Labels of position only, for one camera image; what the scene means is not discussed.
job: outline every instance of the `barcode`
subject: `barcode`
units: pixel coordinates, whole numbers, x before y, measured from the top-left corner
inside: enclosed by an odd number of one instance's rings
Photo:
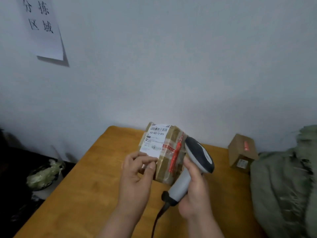
[[[153,148],[154,150],[161,150],[160,147],[156,147],[155,145],[152,145],[152,148]]]
[[[156,127],[152,127],[150,128],[151,130],[155,130],[155,131],[162,131],[162,132],[165,132],[167,131],[167,128],[156,128]]]

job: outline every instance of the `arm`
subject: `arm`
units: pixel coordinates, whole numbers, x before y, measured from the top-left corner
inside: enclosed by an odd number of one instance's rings
[[[212,215],[207,181],[187,157],[184,159],[184,165],[192,180],[178,209],[181,216],[187,220],[189,238],[224,238]]]
[[[135,152],[122,165],[118,204],[96,238],[128,238],[132,236],[149,200],[157,158]],[[138,171],[149,164],[140,178]]]

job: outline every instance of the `barcode scanner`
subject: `barcode scanner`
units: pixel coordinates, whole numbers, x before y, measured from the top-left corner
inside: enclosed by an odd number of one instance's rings
[[[189,136],[186,138],[185,149],[190,160],[197,165],[202,174],[212,173],[214,171],[215,166],[212,158],[208,154],[207,150],[194,138]],[[152,238],[154,236],[154,230],[158,219],[170,206],[176,206],[179,201],[186,195],[190,181],[191,176],[189,175],[188,169],[184,168],[183,172],[180,174],[179,178],[172,185],[169,191],[164,191],[162,193],[162,200],[165,202],[165,204],[156,216],[152,230]]]

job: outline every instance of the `cardboard box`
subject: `cardboard box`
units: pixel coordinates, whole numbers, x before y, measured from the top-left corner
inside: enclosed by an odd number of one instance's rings
[[[139,143],[139,151],[158,158],[154,180],[172,185],[180,175],[187,135],[177,126],[150,122]]]
[[[251,163],[259,159],[254,140],[247,136],[236,134],[229,144],[228,150],[230,167],[241,172],[248,173]]]

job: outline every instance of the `white wall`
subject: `white wall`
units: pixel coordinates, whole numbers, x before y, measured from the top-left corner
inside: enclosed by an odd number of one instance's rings
[[[26,47],[0,5],[0,127],[77,159],[109,125],[178,125],[226,147],[294,145],[317,123],[317,0],[53,0],[69,67]]]

